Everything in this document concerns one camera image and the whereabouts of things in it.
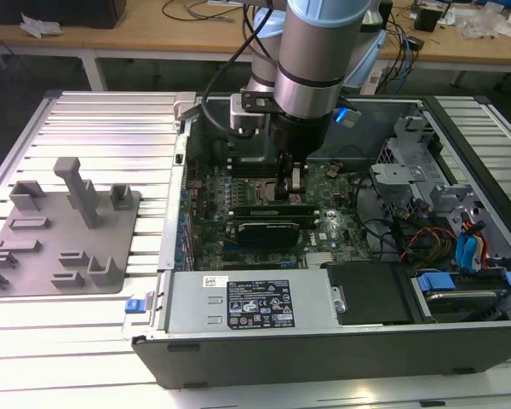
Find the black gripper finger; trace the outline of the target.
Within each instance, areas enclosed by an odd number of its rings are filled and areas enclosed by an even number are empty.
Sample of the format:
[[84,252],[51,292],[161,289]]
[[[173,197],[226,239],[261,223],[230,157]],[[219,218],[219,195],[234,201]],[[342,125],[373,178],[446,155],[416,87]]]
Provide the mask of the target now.
[[278,201],[284,201],[289,198],[289,179],[293,170],[291,156],[286,152],[280,152],[278,155]]
[[307,165],[304,162],[293,163],[293,194],[307,191]]

